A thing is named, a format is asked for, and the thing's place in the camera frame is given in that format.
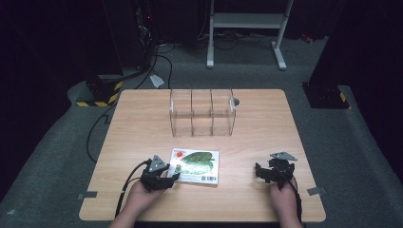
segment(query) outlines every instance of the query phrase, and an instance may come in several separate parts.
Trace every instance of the wooden table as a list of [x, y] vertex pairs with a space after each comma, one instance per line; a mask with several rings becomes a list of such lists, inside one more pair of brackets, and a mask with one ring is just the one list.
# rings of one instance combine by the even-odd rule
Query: wooden table
[[[271, 153], [286, 151], [298, 158], [295, 177], [302, 199], [302, 220], [323, 221], [325, 212], [297, 128], [283, 91], [234, 89], [240, 100], [232, 136], [174, 138], [169, 119], [170, 90], [122, 92], [96, 164], [80, 218], [113, 220], [120, 192], [139, 163], [158, 154], [169, 162], [173, 148], [220, 151], [219, 184], [175, 182], [139, 220], [148, 221], [278, 221], [269, 185], [255, 178], [255, 162], [268, 168]], [[145, 166], [133, 178], [140, 177]]]

